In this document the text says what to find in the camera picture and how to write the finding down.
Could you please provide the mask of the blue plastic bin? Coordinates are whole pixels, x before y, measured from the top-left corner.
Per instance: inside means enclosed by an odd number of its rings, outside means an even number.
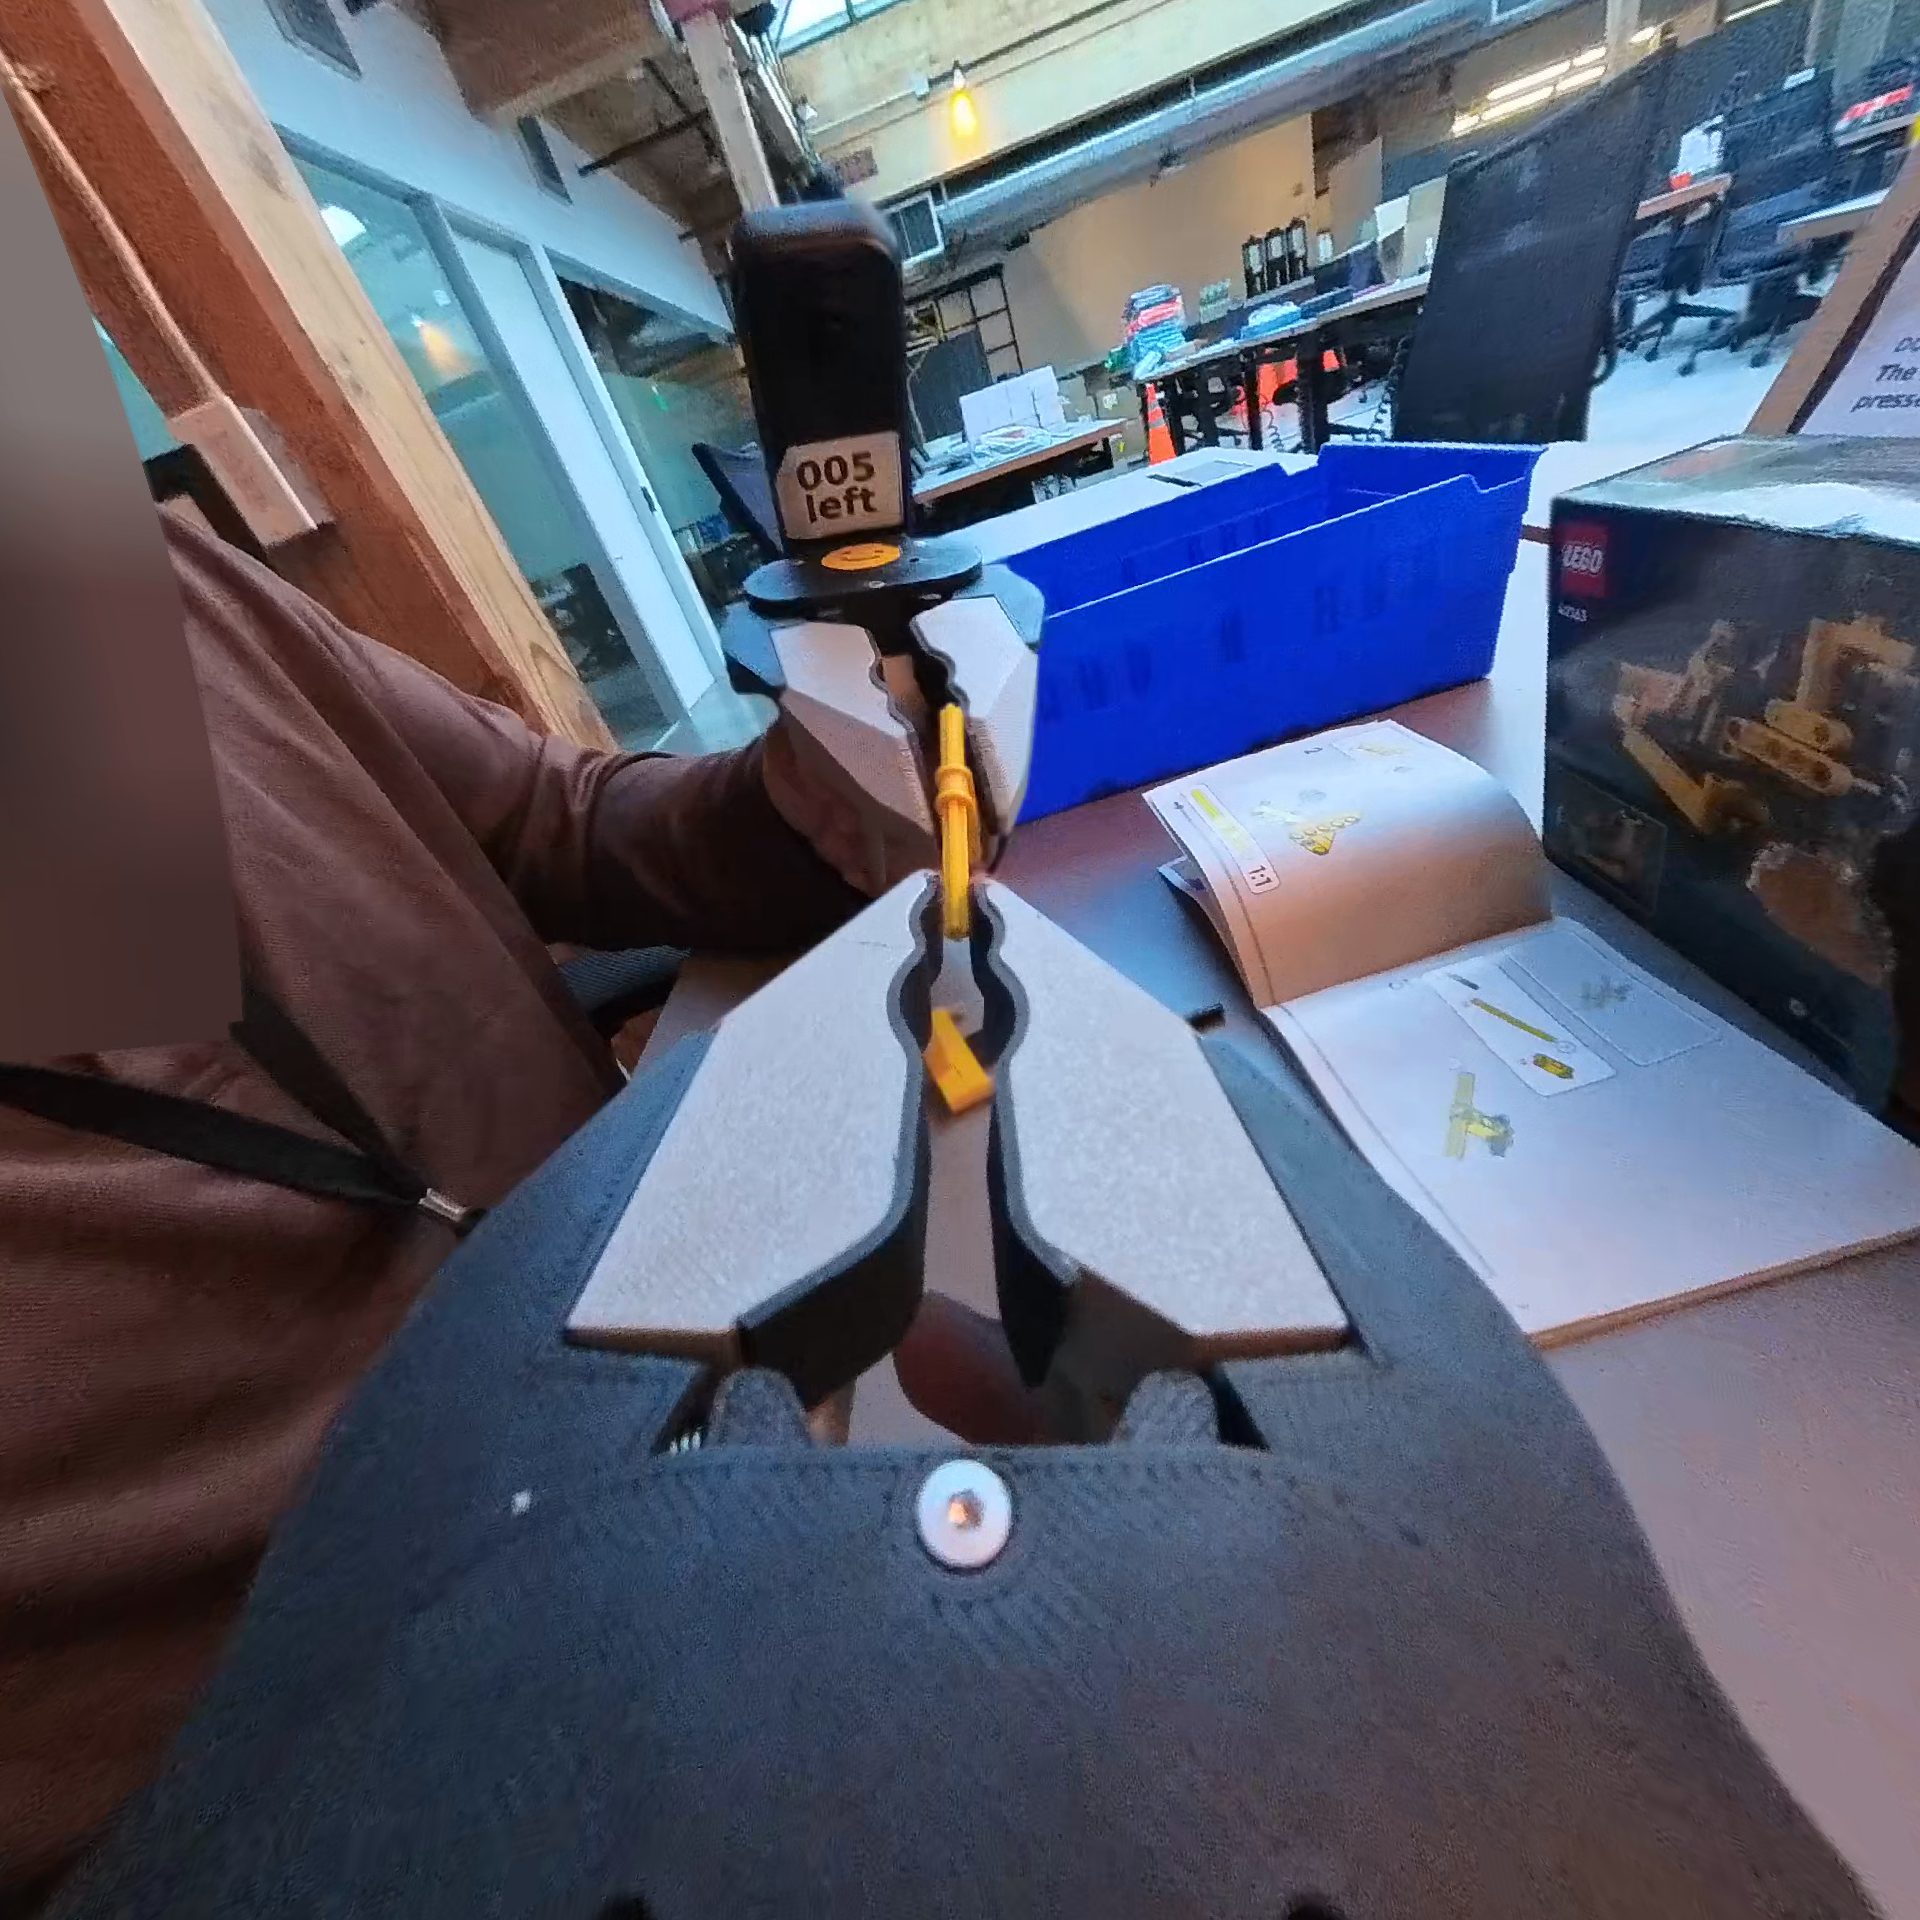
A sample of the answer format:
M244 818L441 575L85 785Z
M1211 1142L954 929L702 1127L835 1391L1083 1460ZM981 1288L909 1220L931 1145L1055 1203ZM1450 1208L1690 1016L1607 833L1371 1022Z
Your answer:
M1338 444L1018 546L1045 602L1020 820L1486 679L1540 456Z

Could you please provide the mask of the black mesh office chair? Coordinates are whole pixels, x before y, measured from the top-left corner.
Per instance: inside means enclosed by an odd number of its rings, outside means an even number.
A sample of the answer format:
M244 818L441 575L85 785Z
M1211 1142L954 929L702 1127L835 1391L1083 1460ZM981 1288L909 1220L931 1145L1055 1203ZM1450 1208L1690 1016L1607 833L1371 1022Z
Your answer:
M1450 169L1391 439L1585 442L1676 51Z

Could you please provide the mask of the dark building set box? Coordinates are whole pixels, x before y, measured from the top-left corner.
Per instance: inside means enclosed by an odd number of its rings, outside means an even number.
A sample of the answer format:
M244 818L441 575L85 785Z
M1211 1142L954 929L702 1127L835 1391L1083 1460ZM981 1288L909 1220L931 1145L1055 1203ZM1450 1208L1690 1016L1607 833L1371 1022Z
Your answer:
M1716 439L1549 515L1543 840L1916 1127L1917 462Z

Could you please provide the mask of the open instruction booklet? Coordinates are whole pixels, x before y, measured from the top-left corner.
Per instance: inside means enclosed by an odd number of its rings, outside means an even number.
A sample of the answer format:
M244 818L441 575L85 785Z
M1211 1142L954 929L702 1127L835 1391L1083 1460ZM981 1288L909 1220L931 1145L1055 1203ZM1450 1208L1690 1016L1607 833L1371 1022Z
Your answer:
M1916 1242L1916 1148L1559 919L1473 760L1374 720L1143 803L1330 1116L1543 1345Z

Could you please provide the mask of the person's left hand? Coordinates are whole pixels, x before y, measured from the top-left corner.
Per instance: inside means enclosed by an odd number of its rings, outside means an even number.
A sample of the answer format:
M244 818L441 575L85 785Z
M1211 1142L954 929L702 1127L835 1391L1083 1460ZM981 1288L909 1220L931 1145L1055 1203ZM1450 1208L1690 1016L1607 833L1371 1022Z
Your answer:
M876 898L897 884L877 815L839 785L788 720L779 719L766 732L758 769L779 818L854 895Z

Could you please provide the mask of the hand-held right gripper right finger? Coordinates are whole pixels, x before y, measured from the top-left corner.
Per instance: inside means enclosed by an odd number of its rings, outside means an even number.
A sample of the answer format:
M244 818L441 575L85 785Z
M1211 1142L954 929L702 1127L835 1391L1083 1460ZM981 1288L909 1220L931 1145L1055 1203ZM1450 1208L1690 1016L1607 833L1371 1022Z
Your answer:
M1020 1376L1131 1387L1338 1350L1349 1316L1190 1024L1003 883L974 902Z

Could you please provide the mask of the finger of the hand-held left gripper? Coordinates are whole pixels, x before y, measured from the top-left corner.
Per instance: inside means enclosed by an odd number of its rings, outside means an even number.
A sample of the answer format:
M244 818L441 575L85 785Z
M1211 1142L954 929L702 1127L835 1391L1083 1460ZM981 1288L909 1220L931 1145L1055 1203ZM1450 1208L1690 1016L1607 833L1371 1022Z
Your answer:
M897 883L940 865L922 732L901 713L866 631L795 623L772 631L781 667L778 719L805 737L839 785L876 815Z
M1036 750L1041 660L996 596L955 596L916 615L935 705L964 722L966 769L981 815L981 870L996 870L1018 827Z

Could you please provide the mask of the yellow plastic connector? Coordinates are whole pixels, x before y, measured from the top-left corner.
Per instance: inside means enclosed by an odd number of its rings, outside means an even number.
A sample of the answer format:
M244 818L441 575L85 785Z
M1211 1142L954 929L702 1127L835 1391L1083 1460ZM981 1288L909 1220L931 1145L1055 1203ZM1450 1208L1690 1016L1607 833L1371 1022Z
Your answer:
M994 1097L991 1071L981 1064L970 1033L962 1032L951 1008L935 1007L929 1016L924 1066L948 1116L974 1114Z

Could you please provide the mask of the person's brown sweater torso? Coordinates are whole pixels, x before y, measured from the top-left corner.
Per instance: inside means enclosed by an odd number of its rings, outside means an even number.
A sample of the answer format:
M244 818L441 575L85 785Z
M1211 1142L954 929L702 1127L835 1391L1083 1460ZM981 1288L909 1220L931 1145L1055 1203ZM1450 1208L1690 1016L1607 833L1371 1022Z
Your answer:
M489 707L161 528L244 980L443 1208L492 1206L614 1071L468 827ZM4 1116L4 1915L36 1914L153 1776L441 1242L435 1219Z

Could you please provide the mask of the row of black office chairs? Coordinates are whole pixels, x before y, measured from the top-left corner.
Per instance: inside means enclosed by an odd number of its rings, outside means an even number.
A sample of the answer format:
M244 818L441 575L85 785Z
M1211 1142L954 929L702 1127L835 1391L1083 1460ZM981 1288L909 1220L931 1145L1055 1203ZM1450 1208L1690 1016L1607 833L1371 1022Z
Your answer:
M1747 353L1764 369L1782 337L1817 311L1819 287L1849 241L1825 232L1839 206L1876 206L1916 130L1916 64L1874 72L1834 105L1828 78L1778 88L1719 119L1724 190L1661 211L1631 241L1599 370L1626 353L1658 361L1686 321L1706 334L1679 361Z

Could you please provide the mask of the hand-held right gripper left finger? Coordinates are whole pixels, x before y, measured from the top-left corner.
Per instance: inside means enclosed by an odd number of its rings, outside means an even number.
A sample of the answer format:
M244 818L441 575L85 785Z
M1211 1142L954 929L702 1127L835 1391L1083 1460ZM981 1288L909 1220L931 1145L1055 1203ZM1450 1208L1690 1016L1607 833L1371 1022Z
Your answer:
M911 873L689 1047L566 1337L851 1393L922 1308L929 1016Z

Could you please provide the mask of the silver air duct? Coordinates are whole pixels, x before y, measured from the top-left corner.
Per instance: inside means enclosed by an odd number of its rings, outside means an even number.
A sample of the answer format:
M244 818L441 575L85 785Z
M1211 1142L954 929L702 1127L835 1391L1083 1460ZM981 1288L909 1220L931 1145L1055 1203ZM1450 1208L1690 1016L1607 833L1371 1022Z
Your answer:
M932 211L947 249L990 246L1055 211L1153 169L1295 112L1405 60L1454 55L1521 23L1529 4L1357 4L1038 137L999 161L947 178Z

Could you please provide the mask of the yellow plastic axle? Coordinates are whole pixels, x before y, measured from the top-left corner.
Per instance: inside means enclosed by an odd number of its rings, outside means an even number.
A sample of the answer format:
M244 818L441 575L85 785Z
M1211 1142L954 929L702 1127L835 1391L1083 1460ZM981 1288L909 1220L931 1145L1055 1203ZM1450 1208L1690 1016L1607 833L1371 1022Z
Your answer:
M970 769L966 713L957 702L940 708L935 742L932 815L940 830L943 940L961 944L971 934L981 820Z

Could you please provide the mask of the background work table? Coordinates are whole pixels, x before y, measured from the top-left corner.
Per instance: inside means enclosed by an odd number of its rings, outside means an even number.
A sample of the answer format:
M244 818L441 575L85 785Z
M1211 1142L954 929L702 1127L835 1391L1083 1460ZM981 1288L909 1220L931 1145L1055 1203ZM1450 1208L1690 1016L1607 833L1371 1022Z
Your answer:
M1122 454L1124 428L1118 420L1065 423L1060 428L1014 431L1009 439L970 444L964 451L929 467L911 488L924 511L979 489L994 489L1033 475L1075 475L1092 462L1092 472L1110 472Z

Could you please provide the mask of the wooden post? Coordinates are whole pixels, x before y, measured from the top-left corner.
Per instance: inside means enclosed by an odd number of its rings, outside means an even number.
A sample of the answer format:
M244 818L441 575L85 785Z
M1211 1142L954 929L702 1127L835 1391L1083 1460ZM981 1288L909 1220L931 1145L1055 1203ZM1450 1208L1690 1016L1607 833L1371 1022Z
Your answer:
M203 4L4 4L4 103L87 297L269 566L589 748L613 734Z

